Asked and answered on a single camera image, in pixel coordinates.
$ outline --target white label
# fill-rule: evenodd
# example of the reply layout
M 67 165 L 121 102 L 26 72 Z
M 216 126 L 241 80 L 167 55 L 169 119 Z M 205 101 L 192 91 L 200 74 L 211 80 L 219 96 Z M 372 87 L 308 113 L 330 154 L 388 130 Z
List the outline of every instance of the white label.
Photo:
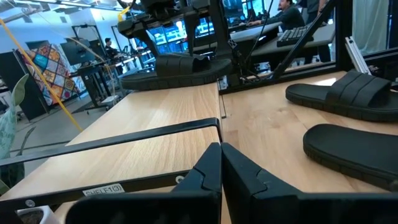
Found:
M 94 189 L 83 191 L 83 194 L 85 196 L 94 195 L 94 194 L 118 194 L 118 193 L 124 193 L 124 189 L 120 184 L 112 184 L 104 187 L 97 187 Z

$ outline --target black slide sandal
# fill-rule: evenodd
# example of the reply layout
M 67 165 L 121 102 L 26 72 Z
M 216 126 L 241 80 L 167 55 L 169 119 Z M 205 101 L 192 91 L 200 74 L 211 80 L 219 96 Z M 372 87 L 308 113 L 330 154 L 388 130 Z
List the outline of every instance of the black slide sandal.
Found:
M 294 84 L 286 98 L 298 105 L 364 121 L 398 121 L 398 93 L 391 82 L 356 71 L 348 72 L 332 86 Z
M 398 136 L 319 124 L 303 137 L 315 162 L 380 188 L 398 191 Z
M 156 58 L 156 72 L 125 76 L 121 84 L 124 89 L 140 91 L 204 85 L 228 75 L 232 68 L 229 59 L 209 61 L 201 55 L 162 54 Z

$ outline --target wooden table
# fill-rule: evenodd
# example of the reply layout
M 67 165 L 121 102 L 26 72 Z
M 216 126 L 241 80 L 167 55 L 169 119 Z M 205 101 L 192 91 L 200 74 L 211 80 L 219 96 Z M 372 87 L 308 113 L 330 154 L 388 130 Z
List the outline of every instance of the wooden table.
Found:
M 313 162 L 303 151 L 302 138 L 309 128 L 321 123 L 398 134 L 396 124 L 359 121 L 285 99 L 285 89 L 293 83 L 332 85 L 344 74 L 338 72 L 225 95 L 228 117 L 223 119 L 224 141 L 304 192 L 384 192 Z
M 133 93 L 69 144 L 214 117 L 220 118 L 215 83 Z M 0 200 L 191 169 L 218 141 L 216 128 L 204 128 L 52 157 Z M 64 216 L 70 205 L 58 214 Z

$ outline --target white cable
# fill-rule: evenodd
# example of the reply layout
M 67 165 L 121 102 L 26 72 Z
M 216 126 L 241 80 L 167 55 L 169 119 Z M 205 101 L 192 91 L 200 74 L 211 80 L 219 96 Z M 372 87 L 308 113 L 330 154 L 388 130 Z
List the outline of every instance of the white cable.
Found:
M 6 1 L 8 4 L 10 4 L 12 7 L 14 7 L 14 8 L 17 8 L 15 5 L 13 5 L 11 2 L 9 2 L 9 1 Z M 110 69 L 110 67 L 106 64 L 106 62 L 105 62 L 105 60 L 102 58 L 102 57 L 100 57 L 98 54 L 96 54 L 95 52 L 93 52 L 89 47 L 87 47 L 86 45 L 84 45 L 84 44 L 82 44 L 80 41 L 78 41 L 78 40 L 75 40 L 75 39 L 73 39 L 73 38 L 70 38 L 70 37 L 68 37 L 66 34 L 63 34 L 63 33 L 61 33 L 61 32 L 58 32 L 57 30 L 55 30 L 55 29 L 53 29 L 51 26 L 52 26 L 52 23 L 51 22 L 49 22 L 48 20 L 46 20 L 46 18 L 43 16 L 43 15 L 41 15 L 41 13 L 39 13 L 39 12 L 37 12 L 37 14 L 45 21 L 45 22 L 47 22 L 49 25 L 50 25 L 50 30 L 51 30 L 51 32 L 53 32 L 53 33 L 55 33 L 55 34 L 57 34 L 57 35 L 60 35 L 60 36 L 62 36 L 62 37 L 64 37 L 64 38 L 66 38 L 66 39 L 69 39 L 69 40 L 72 40 L 72 41 L 74 41 L 74 42 L 76 42 L 77 44 L 79 44 L 80 46 L 82 46 L 85 50 L 87 50 L 87 51 L 89 51 L 90 53 L 92 53 L 95 57 L 97 57 L 97 58 L 99 58 L 100 60 L 101 60 L 101 62 L 103 62 L 104 64 L 105 64 L 105 68 L 106 68 L 106 73 L 109 75 L 109 77 L 110 77 L 110 79 L 111 79 L 111 82 L 112 82 L 112 96 L 114 96 L 115 94 L 116 94 L 116 90 L 115 90 L 115 84 L 114 84 L 114 80 L 113 80 L 113 76 L 112 76 L 112 71 L 111 71 L 111 69 Z M 114 98 L 113 99 L 113 106 L 116 104 L 116 99 Z

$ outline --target yellow cable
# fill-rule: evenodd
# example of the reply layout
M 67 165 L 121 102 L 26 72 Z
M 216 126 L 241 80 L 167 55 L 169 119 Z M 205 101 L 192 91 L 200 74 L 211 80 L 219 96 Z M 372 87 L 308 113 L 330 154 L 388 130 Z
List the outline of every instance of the yellow cable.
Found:
M 130 6 L 128 6 L 127 8 L 123 9 L 123 11 L 121 11 L 121 12 L 118 14 L 118 20 L 119 20 L 119 22 L 123 21 L 123 17 L 122 17 L 122 16 L 125 15 L 125 13 L 127 13 L 129 9 L 130 9 Z
M 28 54 L 25 52 L 25 50 L 19 45 L 18 41 L 15 39 L 15 37 L 13 36 L 13 34 L 11 33 L 11 31 L 8 29 L 8 27 L 6 26 L 6 24 L 4 23 L 4 21 L 2 19 L 0 19 L 0 24 L 3 26 L 4 30 L 6 30 L 8 36 L 12 39 L 12 41 L 17 45 L 18 49 L 21 51 L 21 53 L 25 56 L 25 58 L 28 60 L 28 62 L 34 67 L 36 73 L 39 75 L 40 79 L 44 82 L 44 85 L 47 87 L 47 89 L 49 89 L 51 95 L 54 96 L 55 100 L 57 101 L 57 103 L 61 106 L 62 110 L 65 112 L 65 114 L 67 114 L 67 116 L 69 117 L 69 119 L 72 121 L 72 123 L 76 126 L 76 128 L 79 131 L 83 131 L 82 128 L 79 126 L 79 124 L 76 122 L 76 120 L 73 118 L 73 116 L 70 114 L 70 112 L 66 109 L 66 107 L 63 105 L 63 103 L 61 102 L 60 98 L 58 98 L 57 94 L 55 94 L 55 92 L 51 89 L 50 85 L 47 83 L 47 81 L 45 80 L 44 76 L 42 75 L 42 73 L 40 72 L 40 70 L 36 67 L 36 65 L 33 63 L 32 59 L 30 59 L 30 57 L 28 56 Z

